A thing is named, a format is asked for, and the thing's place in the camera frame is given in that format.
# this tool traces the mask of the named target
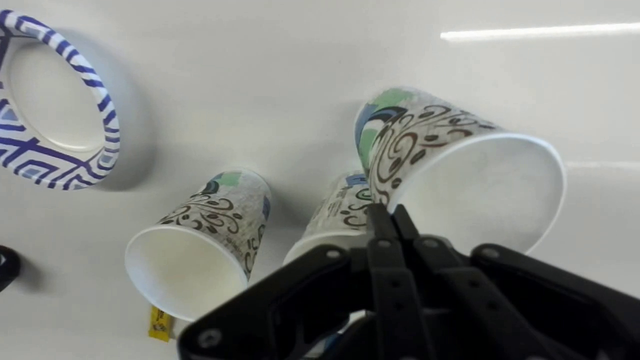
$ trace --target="decorative paper cup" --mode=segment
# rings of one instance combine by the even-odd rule
[[[268,184],[220,172],[126,248],[126,272],[156,308],[196,320],[242,292],[270,216]]]
[[[372,204],[364,174],[340,176],[328,196],[316,208],[302,238],[286,254],[284,262],[292,262],[304,252],[332,244],[340,248],[366,246],[366,206]]]
[[[482,242],[530,250],[564,200],[564,166],[548,142],[414,88],[366,102],[356,146],[372,200],[404,204],[420,234],[446,236],[464,254]]]
[[[10,90],[10,58],[16,46],[40,42],[62,56],[94,98],[102,144],[76,148],[46,138],[20,114]],[[0,164],[48,188],[76,190],[104,180],[120,154],[120,122],[114,102],[92,64],[62,34],[36,18],[0,10]]]

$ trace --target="white table surface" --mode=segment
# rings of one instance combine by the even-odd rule
[[[176,358],[174,342],[146,336],[148,304],[124,272],[128,238],[216,166],[252,166],[278,198],[254,274],[266,276],[328,184],[358,164],[358,104],[394,84],[550,140],[566,160],[568,196],[532,256],[640,296],[640,34],[440,38],[456,30],[630,24],[640,22],[640,2],[4,6],[58,28],[94,62],[120,110],[126,144],[112,178],[90,190],[52,192],[0,172],[0,244],[28,262],[0,294],[0,358]],[[52,94],[58,104],[74,100],[64,90]],[[68,128],[80,118],[44,122],[74,138]]]

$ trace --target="swirl pattern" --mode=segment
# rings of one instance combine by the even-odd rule
[[[370,164],[368,178],[374,202],[388,204],[406,176],[442,148],[498,130],[492,122],[428,94],[414,94],[412,104],[404,106],[378,108],[364,124],[364,128],[374,128],[378,122],[380,128],[382,122],[368,160],[364,160]]]
[[[340,230],[364,232],[368,204],[372,204],[372,194],[364,174],[340,178],[336,188],[316,208],[302,238]]]
[[[174,224],[208,234],[222,244],[250,276],[266,228],[268,196],[258,188],[208,182],[200,194],[170,212],[160,224]]]

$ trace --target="paper plate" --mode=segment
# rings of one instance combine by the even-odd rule
[[[98,150],[64,148],[42,136],[20,116],[8,88],[12,42],[34,40],[58,56],[82,78],[102,120],[104,142]],[[60,190],[78,190],[104,180],[120,154],[120,122],[114,102],[92,64],[56,30],[36,18],[0,10],[0,164],[14,174]]]

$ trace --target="white paper cup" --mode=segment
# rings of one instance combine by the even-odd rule
[[[368,204],[372,202],[366,176],[362,172],[340,176],[334,188],[316,208],[302,238],[286,254],[284,262],[292,262],[294,258],[322,244],[340,248],[366,246],[370,240],[366,228]]]
[[[530,250],[566,188],[558,152],[414,88],[390,88],[356,118],[372,200],[404,204],[420,234],[468,254],[482,242]]]
[[[242,292],[270,216],[268,184],[252,172],[220,172],[126,248],[126,272],[156,308],[196,320]]]

